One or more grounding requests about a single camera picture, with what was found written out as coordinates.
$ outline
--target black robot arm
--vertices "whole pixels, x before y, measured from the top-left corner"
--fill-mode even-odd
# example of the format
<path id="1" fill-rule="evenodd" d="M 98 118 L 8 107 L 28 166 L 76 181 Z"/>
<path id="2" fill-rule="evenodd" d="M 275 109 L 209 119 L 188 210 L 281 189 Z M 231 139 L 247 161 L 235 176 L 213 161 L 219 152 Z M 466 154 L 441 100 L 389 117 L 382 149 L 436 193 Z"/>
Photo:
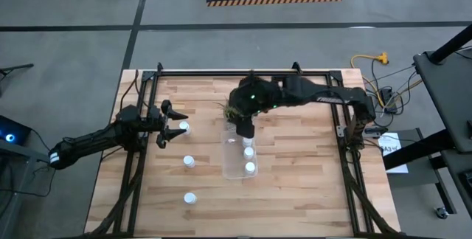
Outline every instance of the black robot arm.
<path id="1" fill-rule="evenodd" d="M 232 109 L 226 118 L 236 124 L 236 132 L 247 138 L 254 137 L 252 116 L 280 106 L 298 106 L 311 102 L 351 105 L 353 118 L 347 128 L 349 147 L 363 148 L 362 132 L 375 119 L 371 99 L 361 88 L 319 85 L 299 75 L 272 77 L 271 81 L 250 74 L 231 91 L 228 106 Z"/>
<path id="2" fill-rule="evenodd" d="M 48 153 L 50 166 L 60 170 L 74 164 L 78 159 L 97 153 L 114 146 L 123 146 L 126 151 L 138 151 L 141 146 L 140 133 L 160 132 L 157 136 L 157 145 L 165 148 L 166 141 L 185 133 L 184 129 L 169 129 L 167 120 L 183 120 L 187 116 L 172 109 L 169 100 L 161 104 L 160 110 L 153 105 L 150 117 L 141 117 L 138 108 L 129 105 L 123 108 L 114 122 L 104 129 L 77 138 L 64 138 Z"/>

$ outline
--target white bottle cap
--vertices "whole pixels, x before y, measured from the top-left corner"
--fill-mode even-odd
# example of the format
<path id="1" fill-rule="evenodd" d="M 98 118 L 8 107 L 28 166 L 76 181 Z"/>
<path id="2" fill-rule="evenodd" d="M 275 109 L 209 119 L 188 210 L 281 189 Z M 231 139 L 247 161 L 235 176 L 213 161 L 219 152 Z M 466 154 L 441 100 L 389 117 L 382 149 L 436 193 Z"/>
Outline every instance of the white bottle cap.
<path id="1" fill-rule="evenodd" d="M 246 163 L 246 166 L 244 169 L 246 170 L 247 174 L 253 174 L 256 171 L 256 165 L 254 165 L 253 162 L 248 162 Z"/>
<path id="2" fill-rule="evenodd" d="M 252 145 L 252 139 L 243 137 L 243 146 L 247 148 L 247 147 L 251 147 L 251 145 Z"/>
<path id="3" fill-rule="evenodd" d="M 247 147 L 244 149 L 244 159 L 252 159 L 254 156 L 254 149 L 251 147 Z"/>
<path id="4" fill-rule="evenodd" d="M 190 134 L 190 125 L 189 125 L 189 123 L 187 123 L 187 122 L 185 122 L 185 121 L 182 121 L 182 122 L 180 122 L 180 124 L 178 124 L 178 127 L 179 127 L 180 129 L 185 129 L 185 130 L 187 130 L 187 132 L 185 132 L 184 135 Z"/>
<path id="5" fill-rule="evenodd" d="M 187 193 L 184 195 L 184 201 L 187 204 L 194 204 L 197 202 L 197 196 L 194 193 Z"/>
<path id="6" fill-rule="evenodd" d="M 195 160 L 193 159 L 193 157 L 187 155 L 187 156 L 184 157 L 184 164 L 188 168 L 194 168 Z"/>

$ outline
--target concrete floor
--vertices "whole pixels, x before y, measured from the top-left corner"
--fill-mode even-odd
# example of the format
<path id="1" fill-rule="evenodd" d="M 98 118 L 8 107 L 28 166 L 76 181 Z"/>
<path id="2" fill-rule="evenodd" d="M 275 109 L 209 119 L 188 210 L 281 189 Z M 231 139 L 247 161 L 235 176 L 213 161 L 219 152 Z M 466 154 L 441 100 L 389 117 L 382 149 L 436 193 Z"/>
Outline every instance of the concrete floor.
<path id="1" fill-rule="evenodd" d="M 0 0 L 0 26 L 132 24 L 139 0 Z M 343 0 L 333 4 L 205 7 L 205 0 L 147 0 L 142 24 L 246 22 L 470 21 L 472 0 Z M 131 69 L 342 68 L 356 54 L 388 52 L 391 63 L 377 76 L 410 66 L 418 52 L 436 49 L 461 27 L 311 30 L 214 30 L 140 32 Z M 0 32 L 0 66 L 34 63 L 1 83 L 0 113 L 39 131 L 53 146 L 63 136 L 102 128 L 111 107 L 130 36 L 122 32 Z M 370 74 L 370 61 L 359 60 Z M 411 71 L 381 81 L 398 87 Z M 423 135 L 443 128 L 420 86 L 392 130 L 420 127 Z M 38 140 L 32 146 L 45 151 Z M 14 238 L 56 238 L 83 232 L 99 156 L 81 159 L 56 173 L 51 194 L 28 197 Z M 434 216 L 441 206 L 433 185 L 395 188 L 403 232 L 436 238 L 469 238 L 471 218 L 447 172 L 442 172 L 459 213 Z M 50 175 L 32 190 L 45 192 Z"/>

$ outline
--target clear plastic container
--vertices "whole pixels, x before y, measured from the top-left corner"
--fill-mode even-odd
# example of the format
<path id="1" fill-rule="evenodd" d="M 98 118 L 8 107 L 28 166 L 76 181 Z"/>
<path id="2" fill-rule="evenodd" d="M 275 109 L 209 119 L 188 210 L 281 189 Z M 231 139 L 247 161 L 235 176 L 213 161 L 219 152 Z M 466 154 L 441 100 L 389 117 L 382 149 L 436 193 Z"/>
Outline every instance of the clear plastic container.
<path id="1" fill-rule="evenodd" d="M 243 137 L 236 134 L 236 127 L 227 124 L 225 131 L 221 132 L 221 151 L 223 151 L 223 177 L 226 179 L 244 179 L 257 175 L 257 154 L 252 141 L 254 155 L 252 159 L 244 159 Z M 246 164 L 252 162 L 255 165 L 253 173 L 247 173 Z"/>

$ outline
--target wooden tabletop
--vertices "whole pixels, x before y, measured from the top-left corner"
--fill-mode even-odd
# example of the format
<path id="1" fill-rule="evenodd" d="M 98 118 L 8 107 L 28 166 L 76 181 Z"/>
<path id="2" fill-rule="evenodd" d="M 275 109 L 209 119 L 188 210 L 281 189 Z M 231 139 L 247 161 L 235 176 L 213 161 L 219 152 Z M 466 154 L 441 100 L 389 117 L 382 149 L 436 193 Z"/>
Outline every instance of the wooden tabletop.
<path id="1" fill-rule="evenodd" d="M 364 87 L 358 69 L 341 71 L 346 87 Z M 134 70 L 123 72 L 114 115 L 134 74 Z M 156 133 L 151 134 L 135 236 L 352 235 L 328 104 L 311 103 L 260 114 L 254 119 L 257 176 L 240 180 L 222 176 L 220 135 L 225 121 L 217 103 L 225 103 L 239 79 L 159 78 L 156 104 L 169 99 L 175 110 L 188 115 L 191 134 L 178 136 L 167 143 L 165 149 L 156 145 Z M 310 79 L 325 84 L 323 77 Z M 123 105 L 136 104 L 136 101 L 137 93 L 131 89 Z M 170 121 L 170 127 L 177 128 L 178 122 Z M 369 200 L 390 226 L 400 230 L 381 153 L 371 147 L 361 152 Z M 186 155 L 195 158 L 194 168 L 183 165 L 182 159 Z M 125 151 L 118 151 L 100 165 L 86 232 L 98 226 L 118 199 L 125 157 Z M 184 203 L 187 192 L 196 194 L 196 204 Z M 363 224 L 358 201 L 356 207 Z M 124 227 L 128 223 L 127 217 L 125 212 Z"/>

